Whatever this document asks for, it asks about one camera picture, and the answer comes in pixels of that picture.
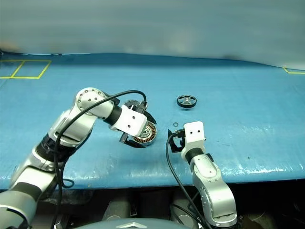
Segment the blue surface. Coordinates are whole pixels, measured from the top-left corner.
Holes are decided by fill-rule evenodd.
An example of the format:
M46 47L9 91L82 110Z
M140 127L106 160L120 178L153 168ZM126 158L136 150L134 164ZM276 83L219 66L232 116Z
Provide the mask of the blue surface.
M76 93L89 86L109 94L144 91L158 135L153 145L135 149L120 144L119 132L97 122L88 142L67 163L65 177L75 180L75 188L176 185L165 158L167 129L176 129L173 122L181 128L192 121L204 122L206 150L226 182L305 178L304 75L251 62L128 54L3 59L52 63L39 80L0 80L0 188L8 187L15 167L72 105ZM37 74L37 67L21 69ZM182 94L195 96L196 107L178 107L176 98ZM171 158L183 183L192 184L187 163L179 154Z

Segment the silver robot arm segment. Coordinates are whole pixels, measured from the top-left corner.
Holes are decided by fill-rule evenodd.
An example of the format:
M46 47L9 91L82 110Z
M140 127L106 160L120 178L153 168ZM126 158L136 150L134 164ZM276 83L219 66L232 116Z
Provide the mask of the silver robot arm segment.
M0 228L27 228L36 212L38 200L51 193L56 185L53 149L58 133L76 115L91 105L109 97L96 88L84 88L74 99L71 109L63 112L43 140L14 172L9 190L0 193ZM147 117L142 113L118 106L118 100L106 101L78 118L63 133L58 148L59 167L90 136L96 119L110 125L111 130L121 130L139 136L146 128Z
M234 226L237 223L235 199L222 179L219 166L205 153L203 123L186 123L183 127L184 130L178 130L185 135L181 156L190 165L207 222L219 228Z

